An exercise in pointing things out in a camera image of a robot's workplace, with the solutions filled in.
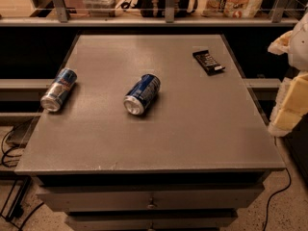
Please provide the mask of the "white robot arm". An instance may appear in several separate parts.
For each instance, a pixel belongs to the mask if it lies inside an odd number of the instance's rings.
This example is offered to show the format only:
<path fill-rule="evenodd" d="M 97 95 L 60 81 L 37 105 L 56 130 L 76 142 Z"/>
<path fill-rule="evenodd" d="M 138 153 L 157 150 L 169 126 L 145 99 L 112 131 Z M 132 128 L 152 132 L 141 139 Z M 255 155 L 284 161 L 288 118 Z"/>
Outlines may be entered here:
<path fill-rule="evenodd" d="M 280 84 L 269 118 L 269 133 L 275 137 L 289 134 L 308 114 L 308 13 L 268 48 L 272 54 L 288 55 L 291 74 Z"/>

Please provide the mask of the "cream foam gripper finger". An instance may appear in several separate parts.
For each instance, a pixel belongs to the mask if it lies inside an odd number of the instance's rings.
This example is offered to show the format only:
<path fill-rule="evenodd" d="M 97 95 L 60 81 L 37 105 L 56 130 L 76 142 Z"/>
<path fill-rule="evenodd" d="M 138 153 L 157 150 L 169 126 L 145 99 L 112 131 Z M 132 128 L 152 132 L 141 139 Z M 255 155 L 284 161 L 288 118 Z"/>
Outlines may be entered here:
<path fill-rule="evenodd" d="M 299 73 L 294 79 L 285 77 L 269 118 L 269 133 L 275 137 L 284 137 L 307 114 L 308 73 Z"/>

